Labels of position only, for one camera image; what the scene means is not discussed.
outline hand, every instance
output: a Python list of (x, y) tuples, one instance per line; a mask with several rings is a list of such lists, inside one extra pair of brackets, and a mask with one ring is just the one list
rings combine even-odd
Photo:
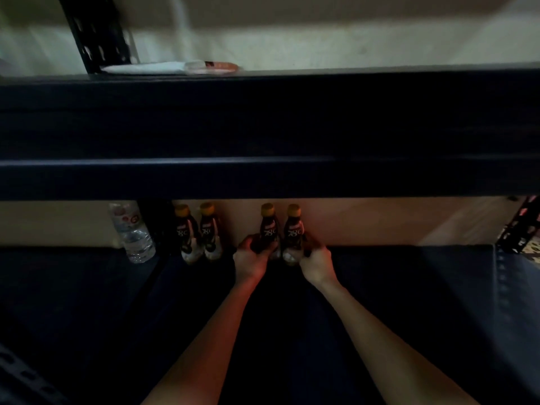
[(236, 268), (236, 284), (252, 283), (256, 286), (266, 272), (268, 257), (278, 247), (277, 242), (271, 243), (266, 250), (256, 254), (251, 250), (253, 236), (248, 236), (238, 246), (237, 252), (233, 255), (234, 266)]
[(300, 267), (306, 280), (319, 290), (326, 285), (339, 285), (330, 250), (309, 233), (306, 232), (305, 236), (304, 246), (311, 250), (311, 255), (300, 260)]

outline person's left hand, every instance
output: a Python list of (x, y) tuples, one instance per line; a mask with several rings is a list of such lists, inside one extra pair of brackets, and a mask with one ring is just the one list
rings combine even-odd
[(256, 286), (262, 279), (262, 276), (266, 272), (266, 263), (268, 257), (278, 247), (277, 242), (273, 242), (268, 246), (266, 250), (256, 254), (251, 250), (251, 243), (253, 242), (253, 236), (248, 236), (242, 240), (242, 243), (238, 246), (237, 252), (233, 255), (234, 265), (236, 268), (236, 284), (241, 285), (248, 282), (252, 282), (253, 286)]

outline person's left arm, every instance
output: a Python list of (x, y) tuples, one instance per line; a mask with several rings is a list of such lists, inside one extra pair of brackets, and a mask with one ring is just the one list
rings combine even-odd
[(246, 238), (234, 254), (236, 282), (231, 292), (143, 405), (218, 403), (244, 308), (276, 246), (257, 255), (250, 249), (251, 242), (251, 237)]

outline clear water bottle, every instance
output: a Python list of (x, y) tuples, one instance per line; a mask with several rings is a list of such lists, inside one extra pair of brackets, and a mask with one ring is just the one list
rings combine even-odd
[(140, 217), (137, 202), (109, 203), (109, 213), (132, 263), (144, 263), (154, 257), (156, 248)]

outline forearm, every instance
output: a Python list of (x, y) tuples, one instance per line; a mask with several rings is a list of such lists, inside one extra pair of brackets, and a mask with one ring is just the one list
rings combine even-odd
[(143, 405), (217, 404), (242, 314), (256, 284), (233, 287)]
[(369, 313), (339, 283), (328, 283), (319, 289), (343, 321), (388, 405), (476, 403), (454, 381)]

